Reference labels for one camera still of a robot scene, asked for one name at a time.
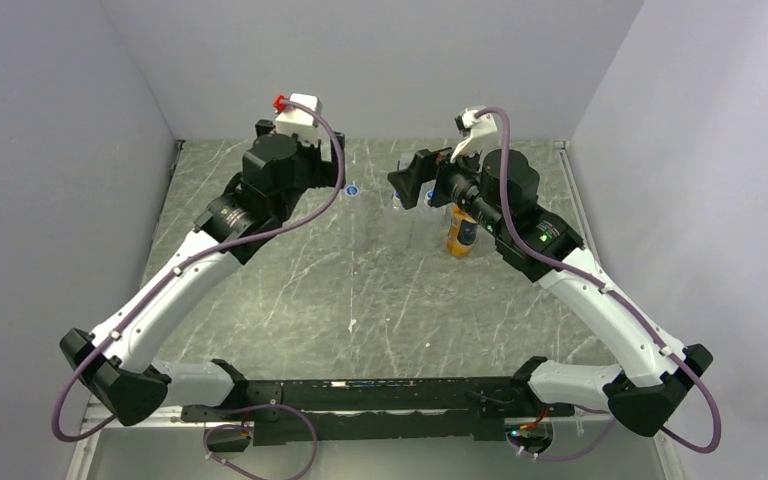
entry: bottle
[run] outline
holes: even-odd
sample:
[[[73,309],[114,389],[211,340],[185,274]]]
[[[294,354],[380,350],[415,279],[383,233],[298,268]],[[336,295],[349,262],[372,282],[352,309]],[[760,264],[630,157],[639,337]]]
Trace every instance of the bottle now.
[[[452,225],[446,238],[446,250],[458,258],[466,256],[475,246],[478,223],[455,205],[452,208]]]
[[[402,155],[396,163],[397,170],[410,165],[413,156]],[[433,251],[439,248],[440,237],[445,234],[447,219],[444,209],[431,208],[434,195],[434,181],[425,182],[420,187],[419,198],[414,208],[405,210],[396,191],[390,197],[390,207],[386,221],[387,244],[395,251],[420,250]]]

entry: white enclosure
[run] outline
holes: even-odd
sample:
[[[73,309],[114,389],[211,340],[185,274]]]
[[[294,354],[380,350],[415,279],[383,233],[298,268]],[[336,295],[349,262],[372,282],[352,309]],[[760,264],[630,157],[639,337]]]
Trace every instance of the white enclosure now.
[[[292,92],[354,138],[451,136],[478,104],[569,138],[642,0],[102,3],[177,138],[237,138]]]
[[[483,103],[571,140],[602,262],[714,355],[723,442],[679,447],[687,477],[768,478],[768,1],[749,0],[0,0],[0,478],[66,474],[57,342],[136,291],[174,139],[251,137],[292,92],[354,138],[451,137]],[[672,426],[707,442],[697,392]]]

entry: gray table surface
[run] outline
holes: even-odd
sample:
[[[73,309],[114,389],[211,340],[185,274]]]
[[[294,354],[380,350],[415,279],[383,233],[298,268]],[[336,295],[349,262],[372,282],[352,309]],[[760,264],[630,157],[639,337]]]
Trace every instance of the gray table surface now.
[[[320,219],[264,246],[195,307],[160,358],[222,358],[252,379],[510,375],[532,355],[613,363],[565,305],[501,260],[488,234],[456,259],[444,247],[444,212],[417,223],[414,210],[393,210],[386,174],[399,156],[454,142],[349,139],[347,180],[360,194],[341,195]],[[184,144],[146,279],[241,168],[249,145]],[[551,143],[513,146],[541,175],[540,203],[580,231]],[[296,217],[327,195],[308,192]]]
[[[556,422],[557,445],[547,455],[567,455],[590,445],[605,420],[585,418],[579,436],[573,422]],[[244,477],[204,460],[200,428],[114,428],[100,434],[87,478],[92,480],[238,480]],[[263,478],[288,478],[310,456],[310,442],[251,447],[223,454]],[[470,438],[411,438],[320,442],[304,480],[678,480],[665,476],[655,441],[616,428],[592,454],[572,462],[533,462],[505,442]]]

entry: label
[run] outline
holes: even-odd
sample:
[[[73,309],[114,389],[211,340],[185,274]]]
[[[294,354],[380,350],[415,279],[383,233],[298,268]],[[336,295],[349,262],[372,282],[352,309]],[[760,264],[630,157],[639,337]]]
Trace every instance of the label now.
[[[537,235],[537,240],[540,240],[542,243],[549,243],[561,236],[561,232],[557,227],[549,223],[548,220],[542,220],[537,224],[536,228],[540,232],[540,234]]]
[[[458,230],[458,242],[461,245],[469,246],[475,243],[475,234],[478,231],[478,224],[463,220],[461,228]]]
[[[248,226],[245,210],[237,206],[222,207],[216,216],[231,230],[242,232]]]

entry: orange bottle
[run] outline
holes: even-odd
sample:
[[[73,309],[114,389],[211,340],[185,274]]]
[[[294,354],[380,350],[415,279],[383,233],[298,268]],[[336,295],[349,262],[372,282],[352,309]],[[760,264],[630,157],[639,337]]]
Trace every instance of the orange bottle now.
[[[475,246],[475,235],[478,224],[457,205],[452,209],[452,225],[446,238],[446,250],[452,255],[462,258]]]

